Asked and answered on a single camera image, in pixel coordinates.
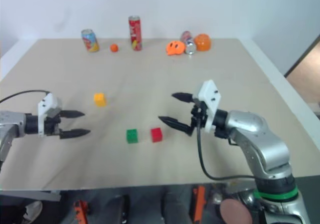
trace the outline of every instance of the orange smiley face toy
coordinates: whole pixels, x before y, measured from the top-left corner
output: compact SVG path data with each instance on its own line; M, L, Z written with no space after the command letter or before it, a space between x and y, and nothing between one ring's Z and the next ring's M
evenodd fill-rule
M174 55L174 54L182 54L185 51L186 45L181 41L171 41L166 46L166 53L167 55Z

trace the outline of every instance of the green cube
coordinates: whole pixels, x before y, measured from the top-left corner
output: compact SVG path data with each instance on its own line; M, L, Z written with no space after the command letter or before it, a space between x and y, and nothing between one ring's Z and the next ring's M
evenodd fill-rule
M138 142L138 132L136 129L130 129L126 131L126 140L128 143Z

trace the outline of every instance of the red cube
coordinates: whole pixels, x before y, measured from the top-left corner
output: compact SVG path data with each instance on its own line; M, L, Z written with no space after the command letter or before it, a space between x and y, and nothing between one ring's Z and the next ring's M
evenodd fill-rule
M161 128L152 128L151 129L151 137L152 141L155 142L161 142L162 141L162 132Z

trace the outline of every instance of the orange plastic toy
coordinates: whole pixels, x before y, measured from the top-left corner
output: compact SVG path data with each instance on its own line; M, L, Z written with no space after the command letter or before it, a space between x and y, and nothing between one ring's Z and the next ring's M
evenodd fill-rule
M194 40L198 51L208 51L211 48L211 39L205 33L197 35Z
M166 46L167 55L182 54L186 45L181 41L171 41Z
M113 43L111 46L110 46L110 50L112 52L117 52L118 51L118 45L116 45L115 43Z

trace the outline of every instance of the black cable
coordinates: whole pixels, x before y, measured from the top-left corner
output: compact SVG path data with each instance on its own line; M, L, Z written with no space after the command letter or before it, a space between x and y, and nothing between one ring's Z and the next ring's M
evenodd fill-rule
M236 178L250 178L250 179L258 179L255 176L250 176L250 175L235 175L235 176L227 176L227 177L221 177L221 178L217 178L217 177L213 177L211 176L205 168L204 165L204 160L202 157L202 150L201 150L201 119L197 120L196 123L196 139L197 139L197 144L198 144L198 152L199 152L199 159L200 159L200 165L202 168L202 171L204 172L204 174L215 181L224 181L224 180L229 180L229 179L236 179Z
M46 91L46 90L37 90L37 89L35 89L35 90L26 90L26 91L22 91L22 92L10 95L10 96L0 100L0 103L5 102L6 100L8 100L8 99L10 99L12 97L15 97L17 95L24 94L24 93L31 93L31 92L42 92L42 93L46 93L46 95L48 95L50 93L49 91Z

